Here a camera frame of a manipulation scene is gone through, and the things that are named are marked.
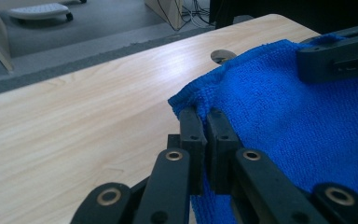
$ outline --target circular hole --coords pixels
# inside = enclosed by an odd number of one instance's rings
[[[102,206],[114,204],[120,200],[121,192],[118,189],[110,188],[102,191],[97,197],[97,203]]]
[[[292,214],[292,219],[295,223],[309,223],[310,218],[307,216],[307,214],[302,212],[294,212]]]
[[[258,161],[261,158],[260,154],[252,150],[243,152],[243,157],[249,161]]]
[[[327,196],[328,199],[331,201],[345,205],[345,206],[351,206],[354,205],[354,199],[353,197],[345,190],[338,189],[338,188],[328,188],[324,191],[324,194]]]
[[[114,200],[116,197],[117,197],[117,194],[115,192],[106,192],[103,195],[103,200],[107,202],[107,201]]]
[[[155,212],[150,218],[150,221],[155,224],[163,224],[167,222],[167,220],[168,220],[167,213],[162,211]]]
[[[169,161],[179,161],[183,158],[183,155],[178,151],[170,151],[165,155],[165,158]]]
[[[226,49],[217,49],[211,53],[211,59],[215,63],[223,64],[226,63],[228,60],[237,57],[237,55],[229,50]]]

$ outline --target tabletop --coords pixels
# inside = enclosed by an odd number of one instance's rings
[[[167,100],[214,50],[316,35],[272,14],[0,94],[0,224],[69,223],[95,187],[149,176],[179,133]]]

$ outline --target white object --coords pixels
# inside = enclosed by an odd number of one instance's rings
[[[7,14],[20,20],[43,20],[61,15],[66,15],[68,21],[73,19],[69,8],[58,3],[44,4],[34,7],[13,8],[9,10]]]

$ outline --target blue microfiber cloth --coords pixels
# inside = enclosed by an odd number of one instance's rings
[[[245,147],[266,152],[298,187],[335,182],[358,192],[358,77],[322,84],[298,79],[296,51],[310,44],[281,40],[251,49],[187,84],[169,104],[176,116],[193,105],[205,122],[225,112]],[[192,196],[198,223],[235,223],[229,196]]]

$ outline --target floor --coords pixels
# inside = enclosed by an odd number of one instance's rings
[[[198,2],[204,8],[209,6],[209,0]],[[184,0],[187,8],[194,8],[192,3]],[[199,28],[189,22],[180,31],[174,31],[144,0],[89,0],[86,4],[68,1],[64,4],[71,10],[73,21],[66,21],[62,16],[22,24],[5,11],[0,12],[7,27],[14,66],[14,71],[8,72],[0,64],[0,80]],[[208,26],[200,20],[198,24]]]

